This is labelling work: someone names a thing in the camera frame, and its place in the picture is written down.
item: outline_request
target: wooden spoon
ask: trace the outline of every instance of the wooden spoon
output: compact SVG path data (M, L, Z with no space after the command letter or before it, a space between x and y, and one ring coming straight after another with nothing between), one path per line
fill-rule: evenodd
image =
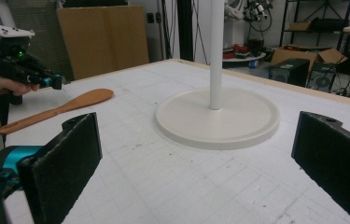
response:
M42 120L53 118L59 114L79 109L88 105L95 105L110 99L113 96L114 92L106 89L98 89L94 91L87 91L84 94L79 95L75 99L69 101L68 103L61 105L57 108L46 110L39 114L33 115L26 119L21 119L5 125L0 128L0 134L9 134L14 133L17 130L26 128L32 124L36 124Z

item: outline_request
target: cardboard box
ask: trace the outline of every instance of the cardboard box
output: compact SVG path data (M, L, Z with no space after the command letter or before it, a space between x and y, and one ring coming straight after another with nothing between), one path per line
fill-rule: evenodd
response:
M141 6L57 10L75 80L148 63Z
M290 30L290 31L307 31L307 30L309 30L310 26L311 26L311 23L309 21L297 21L297 22L292 22L290 24L290 28L288 30Z
M274 51L271 65L281 63L290 58L308 59L310 61L309 72L312 71L314 62L339 64L347 60L347 58L336 49L287 45Z

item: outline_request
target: round white base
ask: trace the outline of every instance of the round white base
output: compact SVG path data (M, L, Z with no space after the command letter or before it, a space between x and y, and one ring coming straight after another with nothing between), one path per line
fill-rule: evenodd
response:
M212 110L208 88L180 92L162 102L158 127L167 137L190 147L237 149L270 138L280 121L276 106L265 97L222 88L221 108Z

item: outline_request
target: white tabletop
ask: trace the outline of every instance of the white tabletop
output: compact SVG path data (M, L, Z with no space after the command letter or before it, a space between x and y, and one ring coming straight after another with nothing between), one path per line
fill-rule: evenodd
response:
M209 86L206 66L152 63L24 96L9 122L98 88L115 96L7 136L8 146L43 146L62 122L96 112L103 158L64 223L350 223L350 216L290 157L300 111L338 119L350 131L350 99L224 71L224 87L253 91L279 108L275 135L235 150L186 147L157 128L169 96ZM33 223L24 194L6 200L13 223Z

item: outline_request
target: white pole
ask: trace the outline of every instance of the white pole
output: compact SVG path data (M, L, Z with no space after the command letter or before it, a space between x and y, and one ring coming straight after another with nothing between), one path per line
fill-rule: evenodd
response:
M0 0L0 19L4 26L16 28L7 0Z
M224 36L224 0L212 1L210 52L210 108L221 108L221 79Z

